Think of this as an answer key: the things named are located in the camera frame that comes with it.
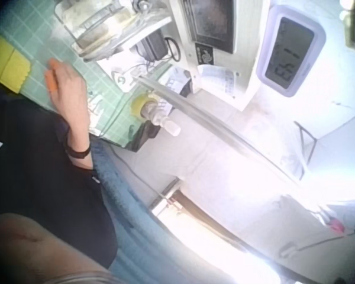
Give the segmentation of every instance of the paper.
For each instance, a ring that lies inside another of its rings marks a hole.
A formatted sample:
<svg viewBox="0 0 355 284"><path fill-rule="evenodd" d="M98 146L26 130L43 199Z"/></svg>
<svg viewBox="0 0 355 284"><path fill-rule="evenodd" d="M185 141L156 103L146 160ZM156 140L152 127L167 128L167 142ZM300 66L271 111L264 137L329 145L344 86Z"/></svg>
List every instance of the paper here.
<svg viewBox="0 0 355 284"><path fill-rule="evenodd" d="M234 97L235 76L230 69L209 64L199 65L201 83L210 88L211 93L222 93Z"/></svg>

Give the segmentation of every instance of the bright light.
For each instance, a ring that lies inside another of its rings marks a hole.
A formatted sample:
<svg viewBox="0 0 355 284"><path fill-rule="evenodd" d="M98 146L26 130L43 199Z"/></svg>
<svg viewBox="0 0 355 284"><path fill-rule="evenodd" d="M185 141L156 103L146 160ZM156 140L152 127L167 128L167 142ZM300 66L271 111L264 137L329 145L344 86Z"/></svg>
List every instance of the bright light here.
<svg viewBox="0 0 355 284"><path fill-rule="evenodd" d="M237 283L280 284L279 275L266 263L237 250L174 206L163 210L158 217L181 242Z"/></svg>

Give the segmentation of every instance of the white wall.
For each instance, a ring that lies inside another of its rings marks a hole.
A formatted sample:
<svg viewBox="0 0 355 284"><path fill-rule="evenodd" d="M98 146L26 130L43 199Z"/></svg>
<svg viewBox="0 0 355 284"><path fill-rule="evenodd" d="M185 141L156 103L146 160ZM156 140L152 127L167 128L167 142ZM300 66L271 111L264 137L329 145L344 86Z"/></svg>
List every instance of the white wall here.
<svg viewBox="0 0 355 284"><path fill-rule="evenodd" d="M317 142L303 182L327 200L355 199L355 118Z"/></svg>

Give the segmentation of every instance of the yellow sponge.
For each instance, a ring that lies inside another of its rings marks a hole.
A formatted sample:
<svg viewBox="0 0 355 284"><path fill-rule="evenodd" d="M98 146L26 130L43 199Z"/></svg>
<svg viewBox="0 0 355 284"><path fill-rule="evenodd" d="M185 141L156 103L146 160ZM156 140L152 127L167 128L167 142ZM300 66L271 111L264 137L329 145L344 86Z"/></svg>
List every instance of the yellow sponge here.
<svg viewBox="0 0 355 284"><path fill-rule="evenodd" d="M30 71L30 61L0 36L0 82L15 93Z"/></svg>

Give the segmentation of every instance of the label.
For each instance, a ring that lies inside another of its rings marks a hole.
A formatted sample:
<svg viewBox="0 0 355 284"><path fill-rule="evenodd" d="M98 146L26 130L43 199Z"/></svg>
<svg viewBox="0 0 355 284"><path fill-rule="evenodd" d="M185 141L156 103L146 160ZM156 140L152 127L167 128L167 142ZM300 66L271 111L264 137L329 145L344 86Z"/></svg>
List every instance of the label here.
<svg viewBox="0 0 355 284"><path fill-rule="evenodd" d="M214 65L213 47L205 46L203 44L196 43L196 55L199 65L210 64Z"/></svg>

